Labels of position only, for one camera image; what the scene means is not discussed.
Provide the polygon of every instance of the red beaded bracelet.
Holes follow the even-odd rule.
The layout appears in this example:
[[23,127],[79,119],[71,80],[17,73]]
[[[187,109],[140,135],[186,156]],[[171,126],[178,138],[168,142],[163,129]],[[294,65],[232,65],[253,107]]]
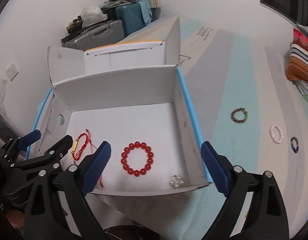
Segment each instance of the red beaded bracelet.
[[[129,165],[127,164],[127,156],[130,153],[131,150],[134,150],[135,148],[141,148],[143,150],[145,150],[145,152],[147,153],[147,163],[145,164],[144,168],[139,170],[133,170],[132,168],[129,167]],[[149,171],[151,169],[151,165],[153,164],[153,157],[154,157],[154,153],[151,152],[151,148],[149,146],[146,145],[145,142],[135,142],[135,143],[130,143],[128,147],[124,148],[124,152],[121,154],[121,163],[123,164],[123,169],[127,171],[127,173],[129,175],[134,175],[136,177],[138,177],[139,175],[145,175],[147,171]]]

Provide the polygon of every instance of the bed sheet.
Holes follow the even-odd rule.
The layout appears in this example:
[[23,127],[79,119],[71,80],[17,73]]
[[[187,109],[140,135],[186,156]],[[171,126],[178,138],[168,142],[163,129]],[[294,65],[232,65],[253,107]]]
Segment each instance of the bed sheet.
[[[308,104],[286,79],[286,60],[258,40],[200,22],[181,18],[181,30],[181,68],[204,140],[248,172],[273,172],[293,237],[308,219]],[[249,112],[243,124],[230,118],[239,107]],[[270,138],[272,124],[283,130],[279,145]],[[297,154],[290,146],[294,136]],[[233,234],[243,226],[251,196]],[[169,196],[98,197],[166,239],[193,240],[203,237],[225,201],[214,185]]]

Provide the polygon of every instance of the wall socket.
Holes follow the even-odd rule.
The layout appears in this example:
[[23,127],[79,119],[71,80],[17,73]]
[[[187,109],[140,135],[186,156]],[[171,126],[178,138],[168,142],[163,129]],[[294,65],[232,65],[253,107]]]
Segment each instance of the wall socket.
[[12,81],[15,78],[15,76],[17,76],[18,70],[14,63],[10,65],[8,69],[6,69],[6,74],[10,81]]

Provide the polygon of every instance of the blue cloth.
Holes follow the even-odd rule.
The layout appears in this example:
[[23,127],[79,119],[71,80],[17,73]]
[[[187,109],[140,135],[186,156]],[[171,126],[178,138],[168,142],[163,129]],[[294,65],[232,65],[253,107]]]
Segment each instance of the blue cloth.
[[149,25],[152,22],[152,16],[153,16],[149,1],[143,0],[137,3],[140,5],[145,25]]

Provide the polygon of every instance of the silver rivet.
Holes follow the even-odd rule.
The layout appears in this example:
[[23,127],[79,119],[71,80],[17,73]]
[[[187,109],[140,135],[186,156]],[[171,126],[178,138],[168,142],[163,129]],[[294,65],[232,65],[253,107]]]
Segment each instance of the silver rivet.
[[265,171],[265,176],[271,178],[273,177],[273,173],[270,171]]
[[77,170],[77,165],[71,165],[71,166],[68,168],[68,170],[69,170],[70,172],[76,171],[76,170]]
[[234,166],[234,171],[237,173],[241,173],[243,171],[243,168],[241,166]]
[[46,175],[46,170],[41,170],[38,175],[44,177]]

